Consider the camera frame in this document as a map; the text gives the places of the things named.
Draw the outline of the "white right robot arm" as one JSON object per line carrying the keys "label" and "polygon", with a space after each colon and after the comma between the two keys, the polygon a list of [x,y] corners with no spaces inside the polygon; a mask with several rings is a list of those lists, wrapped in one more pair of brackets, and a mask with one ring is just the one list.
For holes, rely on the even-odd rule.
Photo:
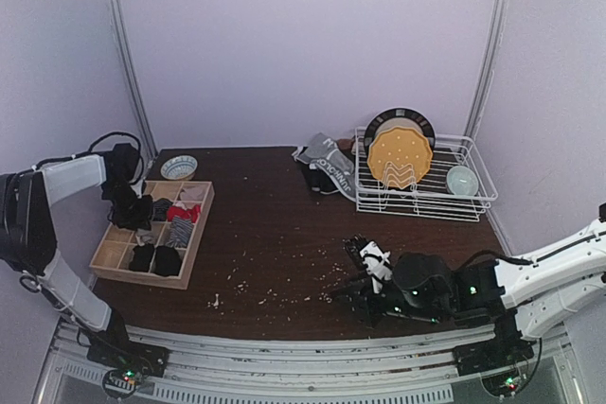
{"label": "white right robot arm", "polygon": [[534,342],[605,292],[605,216],[572,236],[518,256],[482,250],[459,267],[439,255],[397,260],[361,236],[344,249],[358,273],[330,294],[374,326],[383,317],[437,325],[495,326],[509,342]]}

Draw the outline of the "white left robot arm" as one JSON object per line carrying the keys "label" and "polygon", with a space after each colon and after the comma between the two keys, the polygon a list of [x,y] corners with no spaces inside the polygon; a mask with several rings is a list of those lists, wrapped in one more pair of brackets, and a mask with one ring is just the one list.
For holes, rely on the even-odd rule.
{"label": "white left robot arm", "polygon": [[62,257],[52,207],[98,187],[111,205],[109,221],[119,229],[148,230],[152,198],[142,193],[144,160],[138,147],[89,148],[49,158],[1,177],[1,259],[21,274],[32,292],[41,292],[56,309],[92,332],[115,322],[113,310],[96,297]]}

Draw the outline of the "grey underwear white waistband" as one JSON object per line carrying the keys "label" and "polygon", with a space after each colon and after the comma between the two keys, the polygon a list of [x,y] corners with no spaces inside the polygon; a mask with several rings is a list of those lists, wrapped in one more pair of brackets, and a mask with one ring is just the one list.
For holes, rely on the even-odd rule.
{"label": "grey underwear white waistband", "polygon": [[157,241],[157,236],[152,230],[137,229],[134,237],[138,246],[154,245]]}

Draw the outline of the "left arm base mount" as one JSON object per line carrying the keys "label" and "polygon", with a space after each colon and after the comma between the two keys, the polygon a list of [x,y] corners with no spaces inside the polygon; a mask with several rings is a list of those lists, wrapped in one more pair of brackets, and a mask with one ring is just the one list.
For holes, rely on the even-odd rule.
{"label": "left arm base mount", "polygon": [[86,358],[109,368],[100,385],[117,402],[133,396],[148,378],[161,378],[165,374],[169,350],[133,341],[119,313],[112,312],[105,330],[82,331],[89,342]]}

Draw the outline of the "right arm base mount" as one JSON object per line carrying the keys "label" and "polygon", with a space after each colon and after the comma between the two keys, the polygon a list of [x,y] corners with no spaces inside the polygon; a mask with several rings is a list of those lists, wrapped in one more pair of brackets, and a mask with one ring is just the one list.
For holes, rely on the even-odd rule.
{"label": "right arm base mount", "polygon": [[535,342],[522,339],[513,314],[497,319],[493,333],[487,341],[453,349],[457,372],[461,377],[481,374],[482,386],[489,395],[515,397],[535,374],[535,370],[529,372]]}

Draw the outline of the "wooden compartment organizer box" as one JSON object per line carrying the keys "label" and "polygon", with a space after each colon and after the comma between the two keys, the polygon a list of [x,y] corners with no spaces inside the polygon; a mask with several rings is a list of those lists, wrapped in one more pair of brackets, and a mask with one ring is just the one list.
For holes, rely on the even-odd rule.
{"label": "wooden compartment organizer box", "polygon": [[[196,184],[208,184],[212,186],[206,199],[203,202],[180,201],[179,194],[183,186]],[[177,276],[168,277],[155,274],[153,272],[155,252],[148,272],[129,271],[128,266],[133,256],[133,248],[137,246],[134,237],[135,232],[119,229],[113,224],[107,228],[102,241],[98,245],[93,258],[91,259],[90,268],[99,278],[152,287],[185,290],[188,287],[205,224],[214,200],[215,191],[213,184],[211,182],[148,181],[145,192],[151,195],[154,201],[166,198],[177,205],[201,205],[201,215],[194,224],[193,233],[188,246],[186,248],[176,249],[182,258],[182,266],[179,274]]]}

